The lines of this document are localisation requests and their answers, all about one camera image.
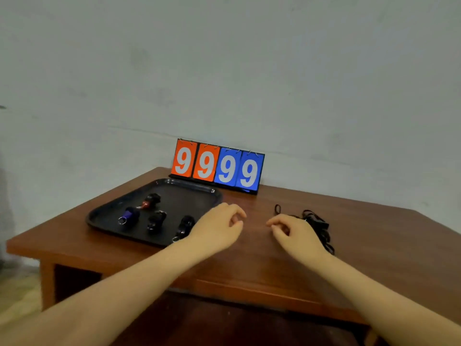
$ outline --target table top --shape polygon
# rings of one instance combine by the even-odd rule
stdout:
[[[158,167],[7,242],[11,254],[116,273],[159,250],[90,228],[94,208],[155,179]],[[275,204],[287,214],[311,209],[330,223],[336,255],[372,279],[461,323],[461,236],[413,210],[261,185],[257,196],[222,190],[248,215],[229,249],[179,277],[173,288],[227,301],[365,323],[332,286],[289,257],[265,226]]]

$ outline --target plastic tray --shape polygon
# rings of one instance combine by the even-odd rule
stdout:
[[[119,225],[118,218],[124,210],[128,206],[141,205],[150,193],[159,194],[160,203],[152,209],[140,209],[139,221],[134,226]],[[221,199],[222,194],[213,187],[177,179],[158,179],[92,210],[86,222],[98,230],[127,239],[167,246],[172,244],[183,216],[190,215],[198,221],[209,209],[221,203]],[[150,233],[147,219],[155,210],[165,211],[167,216],[160,232]]]

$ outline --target left hand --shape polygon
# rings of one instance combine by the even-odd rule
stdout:
[[[187,239],[208,256],[227,249],[235,243],[243,229],[247,214],[237,204],[221,203],[204,214],[192,228]]]

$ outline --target black cord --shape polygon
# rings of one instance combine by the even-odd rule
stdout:
[[[274,207],[275,215],[279,215],[282,212],[282,208],[279,204],[276,204]],[[326,223],[324,219],[320,216],[316,215],[314,211],[311,210],[304,210],[302,217],[291,215],[298,219],[302,219],[306,221],[313,229],[317,237],[319,237],[320,242],[322,243],[323,247],[326,251],[328,251],[331,255],[335,254],[335,248],[331,246],[330,243],[330,233],[328,232],[328,227],[330,224]]]

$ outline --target white wall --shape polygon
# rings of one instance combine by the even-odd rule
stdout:
[[[461,0],[0,0],[2,235],[169,167],[177,137],[461,231],[460,39]]]

